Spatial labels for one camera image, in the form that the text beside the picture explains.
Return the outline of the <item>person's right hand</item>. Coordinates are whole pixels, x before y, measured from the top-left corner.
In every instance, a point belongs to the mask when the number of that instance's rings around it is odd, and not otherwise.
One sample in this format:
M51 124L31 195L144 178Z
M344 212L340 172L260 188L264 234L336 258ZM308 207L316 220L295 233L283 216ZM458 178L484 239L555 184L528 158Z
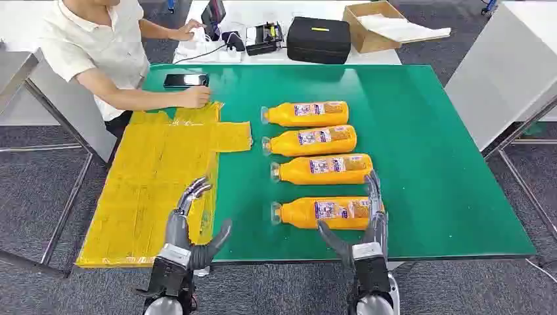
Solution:
M189 87L177 94L177 105L182 108L203 108L211 100L211 95L209 87Z

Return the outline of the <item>person's left hand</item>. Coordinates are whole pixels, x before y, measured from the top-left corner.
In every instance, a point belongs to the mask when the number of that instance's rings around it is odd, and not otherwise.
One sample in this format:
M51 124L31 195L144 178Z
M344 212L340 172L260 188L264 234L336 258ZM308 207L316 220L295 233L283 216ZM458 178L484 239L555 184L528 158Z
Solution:
M206 27L205 24L195 19L191 19L179 29L169 30L168 39L174 41L190 41L194 37L195 29L199 29L199 28L204 29L205 27Z

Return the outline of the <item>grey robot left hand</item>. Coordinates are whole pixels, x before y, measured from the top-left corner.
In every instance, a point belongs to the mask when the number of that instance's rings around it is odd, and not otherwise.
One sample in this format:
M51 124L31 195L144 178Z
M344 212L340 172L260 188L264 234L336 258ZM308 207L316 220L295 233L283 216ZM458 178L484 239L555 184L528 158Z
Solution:
M187 222L188 214L193 201L211 188L212 185L206 176L193 180L185 188L177 202L177 207L170 212L166 223L164 248L168 248L172 252L171 258L175 262L191 271L208 267L229 238L232 230L232 221L227 219L222 223L218 235L207 244L196 245L191 242Z

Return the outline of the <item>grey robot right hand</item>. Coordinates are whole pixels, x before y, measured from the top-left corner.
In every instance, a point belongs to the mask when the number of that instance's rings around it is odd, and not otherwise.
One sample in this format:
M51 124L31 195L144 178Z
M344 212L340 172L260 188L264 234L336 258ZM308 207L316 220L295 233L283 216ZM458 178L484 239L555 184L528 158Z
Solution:
M321 238L348 267L353 267L357 261L371 259L382 259L385 263L388 261L388 215L384 209L380 179L376 171L371 170L365 175L364 180L368 189L370 210L365 233L358 243L345 242L331 231L324 220L317 221L317 230Z

